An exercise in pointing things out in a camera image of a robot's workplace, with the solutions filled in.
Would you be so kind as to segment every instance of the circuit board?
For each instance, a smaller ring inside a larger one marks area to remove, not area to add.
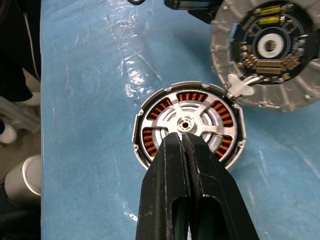
[[[231,56],[243,76],[264,76],[265,84],[296,77],[318,57],[319,33],[299,6],[273,1],[248,12],[237,25]]]

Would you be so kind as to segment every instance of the yellow capacitor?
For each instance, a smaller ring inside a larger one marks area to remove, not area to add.
[[[279,22],[280,22],[280,17],[279,16],[263,17],[263,18],[259,19],[259,24],[260,25],[277,24]]]
[[[260,11],[260,15],[269,15],[269,14],[276,14],[276,13],[280,13],[281,12],[281,6],[272,6],[272,7],[268,7],[268,8],[262,8]]]

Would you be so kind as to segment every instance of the blue mat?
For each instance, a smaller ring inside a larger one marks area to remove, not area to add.
[[[161,0],[42,0],[43,240],[135,239],[135,114],[170,84],[220,85],[210,41],[209,25]],[[244,108],[232,175],[262,240],[319,239],[319,110]]]

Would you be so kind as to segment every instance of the brushless motor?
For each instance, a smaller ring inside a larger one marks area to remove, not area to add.
[[[148,168],[165,136],[191,133],[201,136],[228,169],[246,142],[242,108],[212,84],[180,82],[147,99],[137,114],[133,132],[135,154]]]

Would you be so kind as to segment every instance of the copper winding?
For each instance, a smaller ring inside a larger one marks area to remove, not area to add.
[[[228,111],[228,109],[220,101],[215,101],[211,106],[220,115],[220,117],[221,117],[221,119],[223,121],[223,126],[225,128],[230,128],[230,127],[232,127],[234,125],[234,122],[232,120],[230,112]],[[228,151],[231,143],[232,143],[232,137],[224,136],[222,138],[220,146],[214,152],[214,155],[218,159],[222,158],[226,154],[226,152]]]
[[[222,118],[224,127],[229,128],[233,126],[233,120],[231,118],[230,112],[220,101],[215,101],[211,106]]]
[[[214,153],[214,155],[220,159],[220,158],[223,157],[224,153],[221,152],[221,151],[219,151],[219,150],[217,150],[217,151]]]
[[[172,105],[170,99],[169,98],[165,98],[162,102],[160,102],[157,106],[155,106],[152,109],[152,111],[149,113],[149,115],[147,116],[146,119],[151,120],[151,121],[155,121],[157,119],[157,117],[159,116],[159,114],[164,109],[169,107],[170,105]]]
[[[157,154],[157,150],[155,148],[154,141],[152,139],[152,128],[145,128],[142,132],[143,135],[143,144],[146,148],[147,153],[154,157]]]
[[[151,135],[145,135],[143,137],[143,141],[149,141],[149,140],[152,140],[152,136]]]
[[[177,95],[179,102],[182,102],[185,100],[204,102],[207,99],[207,97],[208,95],[204,93],[198,93],[198,92],[184,92],[184,93],[179,93]]]
[[[192,100],[193,100],[193,101],[197,99],[197,95],[198,95],[197,93],[193,93],[193,94],[192,94]]]
[[[231,143],[232,143],[232,138],[230,136],[224,136],[219,148],[214,152],[214,155],[218,159],[222,158],[228,151]]]
[[[182,102],[184,100],[184,95],[183,94],[179,94],[178,98],[179,98],[179,102]]]

